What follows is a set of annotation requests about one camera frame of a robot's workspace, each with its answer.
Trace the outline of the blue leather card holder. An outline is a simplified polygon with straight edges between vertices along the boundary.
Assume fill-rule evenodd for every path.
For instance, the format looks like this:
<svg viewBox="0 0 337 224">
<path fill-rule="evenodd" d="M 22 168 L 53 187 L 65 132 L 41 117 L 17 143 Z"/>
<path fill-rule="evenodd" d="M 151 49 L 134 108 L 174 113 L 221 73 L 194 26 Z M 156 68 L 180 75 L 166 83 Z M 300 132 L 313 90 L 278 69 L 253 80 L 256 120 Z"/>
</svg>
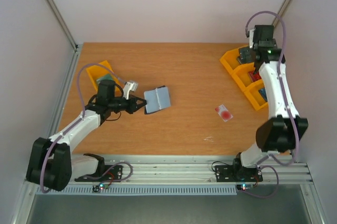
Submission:
<svg viewBox="0 0 337 224">
<path fill-rule="evenodd" d="M 169 89 L 163 85 L 144 92 L 146 101 L 144 114 L 149 115 L 171 107 Z"/>
</svg>

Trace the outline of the blue credit card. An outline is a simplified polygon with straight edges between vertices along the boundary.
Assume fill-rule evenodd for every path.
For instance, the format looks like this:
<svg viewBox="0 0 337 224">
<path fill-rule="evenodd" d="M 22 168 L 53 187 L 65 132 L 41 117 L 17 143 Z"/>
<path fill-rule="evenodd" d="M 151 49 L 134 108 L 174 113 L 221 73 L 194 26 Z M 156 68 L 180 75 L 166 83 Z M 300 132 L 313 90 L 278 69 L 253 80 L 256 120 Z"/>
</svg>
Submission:
<svg viewBox="0 0 337 224">
<path fill-rule="evenodd" d="M 264 101 L 267 102 L 267 95 L 266 95 L 265 88 L 259 89 L 259 93 L 260 93 L 261 97 L 264 99 Z"/>
</svg>

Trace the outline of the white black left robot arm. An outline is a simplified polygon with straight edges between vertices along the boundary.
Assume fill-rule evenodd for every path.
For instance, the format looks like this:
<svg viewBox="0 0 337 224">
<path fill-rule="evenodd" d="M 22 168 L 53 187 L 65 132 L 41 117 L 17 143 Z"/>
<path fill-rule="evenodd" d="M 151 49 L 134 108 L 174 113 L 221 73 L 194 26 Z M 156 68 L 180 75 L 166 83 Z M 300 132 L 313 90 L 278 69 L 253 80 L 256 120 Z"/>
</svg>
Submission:
<svg viewBox="0 0 337 224">
<path fill-rule="evenodd" d="M 112 113 L 133 114 L 146 105 L 146 100 L 134 96 L 138 83 L 128 81 L 123 87 L 113 80 L 102 80 L 79 116 L 60 132 L 34 141 L 26 180 L 40 186 L 42 193 L 61 191 L 78 178 L 102 180 L 109 172 L 99 155 L 86 153 L 72 158 L 73 150 Z"/>
</svg>

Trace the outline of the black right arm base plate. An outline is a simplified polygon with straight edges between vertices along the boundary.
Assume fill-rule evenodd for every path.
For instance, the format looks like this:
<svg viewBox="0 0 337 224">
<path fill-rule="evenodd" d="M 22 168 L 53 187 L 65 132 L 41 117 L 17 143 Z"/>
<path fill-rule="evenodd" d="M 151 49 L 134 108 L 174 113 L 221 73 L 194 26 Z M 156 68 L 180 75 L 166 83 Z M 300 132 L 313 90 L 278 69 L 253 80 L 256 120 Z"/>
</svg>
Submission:
<svg viewBox="0 0 337 224">
<path fill-rule="evenodd" d="M 216 165 L 217 182 L 262 182 L 263 177 L 256 168 L 241 167 L 234 169 L 232 165 Z"/>
</svg>

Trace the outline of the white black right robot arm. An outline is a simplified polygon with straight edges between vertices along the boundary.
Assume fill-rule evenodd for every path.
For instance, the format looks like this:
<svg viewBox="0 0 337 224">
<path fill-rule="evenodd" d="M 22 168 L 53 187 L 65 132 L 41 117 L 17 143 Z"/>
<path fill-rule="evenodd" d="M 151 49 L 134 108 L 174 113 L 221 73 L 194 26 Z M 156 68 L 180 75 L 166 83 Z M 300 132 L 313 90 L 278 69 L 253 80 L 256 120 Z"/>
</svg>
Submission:
<svg viewBox="0 0 337 224">
<path fill-rule="evenodd" d="M 278 164 L 279 153 L 293 152 L 295 162 L 299 152 L 300 139 L 309 123 L 296 109 L 286 79 L 284 49 L 279 48 L 274 39 L 272 25 L 256 25 L 248 33 L 249 47 L 254 68 L 263 80 L 269 106 L 269 118 L 256 131 L 256 142 L 233 160 L 232 173 L 237 182 L 247 182 L 257 175 L 265 160 L 272 158 Z"/>
</svg>

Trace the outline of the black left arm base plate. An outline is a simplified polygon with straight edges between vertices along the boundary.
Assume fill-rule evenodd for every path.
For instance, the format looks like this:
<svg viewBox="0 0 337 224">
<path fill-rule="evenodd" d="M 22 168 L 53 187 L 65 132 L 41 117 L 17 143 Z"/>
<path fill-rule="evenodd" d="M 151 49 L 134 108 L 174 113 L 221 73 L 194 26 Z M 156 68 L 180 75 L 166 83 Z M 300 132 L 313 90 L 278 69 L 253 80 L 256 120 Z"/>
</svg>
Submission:
<svg viewBox="0 0 337 224">
<path fill-rule="evenodd" d="M 91 179 L 86 176 L 82 176 L 75 179 L 75 182 L 106 182 L 112 179 L 119 180 L 122 178 L 122 175 L 123 175 L 123 166 L 117 165 L 114 168 L 110 169 L 107 174 L 105 174 L 99 179 Z"/>
</svg>

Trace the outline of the red credit card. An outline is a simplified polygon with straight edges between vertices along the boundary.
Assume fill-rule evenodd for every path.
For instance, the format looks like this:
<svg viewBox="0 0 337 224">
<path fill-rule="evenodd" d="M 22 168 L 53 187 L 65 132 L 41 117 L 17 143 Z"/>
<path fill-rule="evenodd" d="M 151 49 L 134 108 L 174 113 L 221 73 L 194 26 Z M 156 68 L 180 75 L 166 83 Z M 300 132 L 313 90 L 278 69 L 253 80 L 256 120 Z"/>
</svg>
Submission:
<svg viewBox="0 0 337 224">
<path fill-rule="evenodd" d="M 258 72 L 255 73 L 254 71 L 250 71 L 250 72 L 249 72 L 249 76 L 250 76 L 252 82 L 256 82 L 256 81 L 262 79 L 261 76 L 259 75 L 259 73 L 258 73 Z"/>
</svg>

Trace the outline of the teal credit card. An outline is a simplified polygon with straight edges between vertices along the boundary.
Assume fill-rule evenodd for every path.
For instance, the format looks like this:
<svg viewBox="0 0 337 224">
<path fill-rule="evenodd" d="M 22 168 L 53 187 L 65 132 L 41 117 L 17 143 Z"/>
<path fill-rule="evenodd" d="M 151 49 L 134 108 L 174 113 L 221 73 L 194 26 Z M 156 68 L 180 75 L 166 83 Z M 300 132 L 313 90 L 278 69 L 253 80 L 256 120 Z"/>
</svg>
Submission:
<svg viewBox="0 0 337 224">
<path fill-rule="evenodd" d="M 99 84 L 102 80 L 113 80 L 113 77 L 110 74 L 106 74 L 96 79 L 96 83 Z"/>
</svg>

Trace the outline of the white card red circles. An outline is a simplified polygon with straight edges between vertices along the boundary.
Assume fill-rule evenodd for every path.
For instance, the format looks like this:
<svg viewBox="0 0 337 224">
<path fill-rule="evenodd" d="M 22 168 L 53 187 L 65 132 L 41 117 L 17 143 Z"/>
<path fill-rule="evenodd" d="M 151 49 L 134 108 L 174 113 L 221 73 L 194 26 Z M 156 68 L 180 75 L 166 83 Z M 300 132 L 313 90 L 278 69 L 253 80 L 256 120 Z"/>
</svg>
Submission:
<svg viewBox="0 0 337 224">
<path fill-rule="evenodd" d="M 232 113 L 223 104 L 216 107 L 215 111 L 222 118 L 224 122 L 227 122 L 233 118 Z"/>
</svg>

